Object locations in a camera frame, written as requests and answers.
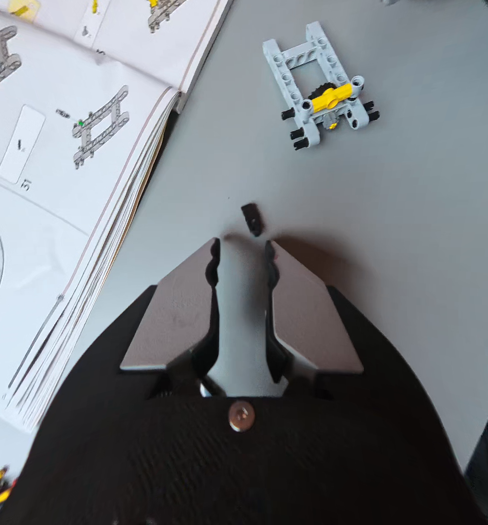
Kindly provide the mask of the lego instruction booklet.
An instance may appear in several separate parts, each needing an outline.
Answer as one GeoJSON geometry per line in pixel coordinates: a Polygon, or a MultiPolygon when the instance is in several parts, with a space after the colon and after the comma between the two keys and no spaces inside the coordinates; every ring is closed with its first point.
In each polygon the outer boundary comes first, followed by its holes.
{"type": "Polygon", "coordinates": [[[231,1],[0,1],[0,417],[42,420],[231,1]]]}

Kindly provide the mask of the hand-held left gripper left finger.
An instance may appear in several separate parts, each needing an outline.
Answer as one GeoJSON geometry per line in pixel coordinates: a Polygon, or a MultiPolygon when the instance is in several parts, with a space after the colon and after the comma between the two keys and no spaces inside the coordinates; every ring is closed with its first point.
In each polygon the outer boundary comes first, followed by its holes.
{"type": "Polygon", "coordinates": [[[168,372],[190,365],[202,377],[212,368],[218,357],[219,264],[220,239],[214,237],[160,280],[122,371],[168,372]]]}

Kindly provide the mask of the small black lego piece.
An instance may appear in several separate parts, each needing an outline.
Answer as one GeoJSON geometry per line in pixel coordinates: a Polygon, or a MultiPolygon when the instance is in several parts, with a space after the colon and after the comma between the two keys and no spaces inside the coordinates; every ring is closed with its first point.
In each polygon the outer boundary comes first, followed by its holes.
{"type": "Polygon", "coordinates": [[[241,207],[241,211],[250,233],[254,237],[260,237],[264,231],[264,223],[257,204],[247,203],[241,207]]]}

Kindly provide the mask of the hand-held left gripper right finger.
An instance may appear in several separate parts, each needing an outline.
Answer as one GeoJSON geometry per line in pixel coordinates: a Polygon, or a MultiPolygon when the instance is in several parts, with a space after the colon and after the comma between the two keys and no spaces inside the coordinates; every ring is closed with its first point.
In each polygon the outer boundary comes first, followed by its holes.
{"type": "Polygon", "coordinates": [[[319,375],[360,375],[364,366],[325,282],[275,241],[267,241],[266,359],[274,383],[319,375]]]}

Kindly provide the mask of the grey lego frame assembly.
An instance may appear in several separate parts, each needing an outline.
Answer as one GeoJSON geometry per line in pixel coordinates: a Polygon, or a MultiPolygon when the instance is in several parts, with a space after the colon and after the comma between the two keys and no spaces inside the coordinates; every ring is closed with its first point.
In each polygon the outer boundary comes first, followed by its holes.
{"type": "Polygon", "coordinates": [[[324,83],[341,85],[351,81],[353,77],[347,75],[319,21],[306,25],[305,37],[304,43],[286,50],[281,50],[275,39],[267,40],[262,45],[263,54],[287,104],[287,109],[281,113],[281,119],[293,120],[296,124],[296,129],[290,133],[295,151],[318,145],[320,129],[334,130],[340,118],[344,118],[353,130],[365,128],[380,118],[380,112],[374,109],[373,101],[361,101],[364,88],[355,102],[343,101],[331,110],[313,113],[309,95],[303,96],[292,70],[316,62],[325,77],[324,83]]]}

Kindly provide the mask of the yellow lego axle connector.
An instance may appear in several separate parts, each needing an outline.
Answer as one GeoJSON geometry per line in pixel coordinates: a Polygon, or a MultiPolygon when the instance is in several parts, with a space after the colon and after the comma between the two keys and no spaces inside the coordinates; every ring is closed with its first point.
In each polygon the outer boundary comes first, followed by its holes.
{"type": "Polygon", "coordinates": [[[324,83],[308,96],[308,100],[312,102],[313,113],[331,110],[343,101],[355,102],[364,84],[365,78],[361,75],[356,75],[351,81],[341,85],[333,82],[324,83]]]}

